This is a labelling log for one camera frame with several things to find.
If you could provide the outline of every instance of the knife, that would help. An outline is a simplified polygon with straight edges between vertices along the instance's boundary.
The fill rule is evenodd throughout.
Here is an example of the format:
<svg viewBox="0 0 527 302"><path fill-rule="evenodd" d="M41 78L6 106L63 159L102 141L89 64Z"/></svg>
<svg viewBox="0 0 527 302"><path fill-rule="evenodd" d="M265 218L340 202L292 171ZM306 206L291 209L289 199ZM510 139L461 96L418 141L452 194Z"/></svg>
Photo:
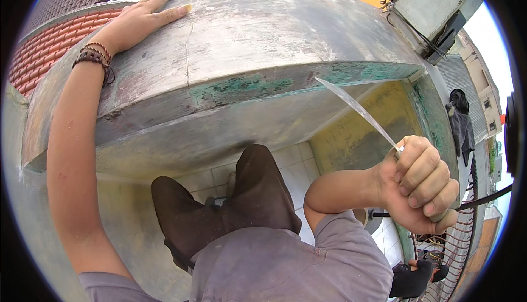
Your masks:
<svg viewBox="0 0 527 302"><path fill-rule="evenodd" d="M395 148L396 153L394 154L394 158L399 161L400 154L404 150L404 146L397 147L395 142L392 140L392 138L386 133L384 128L382 128L381 125L375 120L371 114L366 111L366 109L359 104L359 102L355 101L354 98L352 98L349 94L346 93L345 90L340 88L339 86L335 86L332 83L325 81L324 79L316 78L315 79L320 82L322 85L326 86L327 89L335 93L339 98L342 99L342 101L346 102L353 110L357 111L358 114L360 114L367 122L369 122L391 145L393 148ZM433 222L439 222L443 219L445 216L447 210L444 210L443 213L437 214L430 217L430 220Z"/></svg>

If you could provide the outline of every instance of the cloth hanging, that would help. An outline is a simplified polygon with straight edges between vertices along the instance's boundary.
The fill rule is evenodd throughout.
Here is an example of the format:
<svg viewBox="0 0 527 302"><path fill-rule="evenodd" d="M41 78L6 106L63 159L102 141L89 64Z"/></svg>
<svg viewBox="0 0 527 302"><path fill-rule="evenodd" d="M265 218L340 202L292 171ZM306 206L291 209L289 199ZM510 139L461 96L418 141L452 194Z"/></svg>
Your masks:
<svg viewBox="0 0 527 302"><path fill-rule="evenodd" d="M469 154L474 151L474 129L469 117L469 102L465 93L459 89L453 89L450 93L449 103L445 105L448 120L454 137L456 154L463 155L465 167L469 165Z"/></svg>

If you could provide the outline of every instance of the gray t-shirt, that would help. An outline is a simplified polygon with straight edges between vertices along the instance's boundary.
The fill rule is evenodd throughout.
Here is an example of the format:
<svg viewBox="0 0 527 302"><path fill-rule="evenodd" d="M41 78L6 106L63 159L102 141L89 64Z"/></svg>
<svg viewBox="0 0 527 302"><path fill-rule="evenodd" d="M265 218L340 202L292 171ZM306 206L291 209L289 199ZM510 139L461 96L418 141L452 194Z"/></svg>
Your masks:
<svg viewBox="0 0 527 302"><path fill-rule="evenodd" d="M326 215L308 245L288 230L246 228L197 255L190 301L386 301L392 269L352 211ZM157 301L120 275L83 272L96 302Z"/></svg>

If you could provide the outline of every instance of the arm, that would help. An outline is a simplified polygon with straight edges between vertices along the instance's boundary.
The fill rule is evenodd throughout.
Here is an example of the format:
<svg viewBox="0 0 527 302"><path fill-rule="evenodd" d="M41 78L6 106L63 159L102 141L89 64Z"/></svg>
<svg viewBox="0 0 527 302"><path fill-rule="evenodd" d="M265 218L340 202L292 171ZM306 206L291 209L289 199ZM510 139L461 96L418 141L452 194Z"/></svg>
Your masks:
<svg viewBox="0 0 527 302"><path fill-rule="evenodd" d="M110 54L129 49L155 29L184 16L189 8L161 8L168 0L141 0L125 8L91 41ZM72 70L55 108L47 151L49 209L74 270L132 275L102 226L97 204L95 127L104 79L102 66L80 62Z"/></svg>
<svg viewBox="0 0 527 302"><path fill-rule="evenodd" d="M440 222L430 217L456 199L459 184L446 163L424 137L406 136L396 161L390 150L383 161L366 170L342 170L316 179L307 190L304 213L312 231L326 214L361 207L382 207L413 233L443 233L458 215L449 210Z"/></svg>
<svg viewBox="0 0 527 302"><path fill-rule="evenodd" d="M376 184L373 168L340 170L316 179L309 186L304 199L304 214L313 233L326 214L341 213L352 208L385 208Z"/></svg>

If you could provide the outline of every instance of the hand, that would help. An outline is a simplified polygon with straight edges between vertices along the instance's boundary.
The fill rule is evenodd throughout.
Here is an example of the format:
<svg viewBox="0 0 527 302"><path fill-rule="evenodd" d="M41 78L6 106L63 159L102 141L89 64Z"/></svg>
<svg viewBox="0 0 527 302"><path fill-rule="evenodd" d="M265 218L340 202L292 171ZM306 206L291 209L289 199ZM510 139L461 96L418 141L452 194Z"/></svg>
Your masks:
<svg viewBox="0 0 527 302"><path fill-rule="evenodd" d="M405 136L399 161L390 150L374 168L380 199L390 216L412 233L442 234L453 226L458 214L450 209L439 222L429 218L440 214L456 200L459 183L450 178L448 166L425 137Z"/></svg>
<svg viewBox="0 0 527 302"><path fill-rule="evenodd" d="M126 6L121 15L104 26L90 41L102 43L114 56L134 47L154 30L180 19L192 9L192 5L187 4L154 13L167 1L140 0L132 6Z"/></svg>

